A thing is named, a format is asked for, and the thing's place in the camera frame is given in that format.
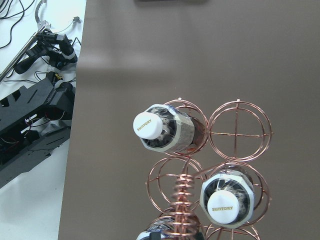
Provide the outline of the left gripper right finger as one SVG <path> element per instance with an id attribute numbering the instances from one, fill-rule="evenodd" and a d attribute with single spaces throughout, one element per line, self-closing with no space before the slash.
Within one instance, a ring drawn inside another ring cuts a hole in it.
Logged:
<path id="1" fill-rule="evenodd" d="M 205 237 L 202 232 L 196 232 L 193 238 L 194 240 L 205 240 Z"/>

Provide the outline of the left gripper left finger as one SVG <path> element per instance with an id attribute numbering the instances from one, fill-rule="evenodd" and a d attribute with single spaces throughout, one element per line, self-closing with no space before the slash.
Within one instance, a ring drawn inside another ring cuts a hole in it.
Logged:
<path id="1" fill-rule="evenodd" d="M 161 240 L 162 235 L 160 232 L 150 232 L 149 233 L 149 240 Z"/>

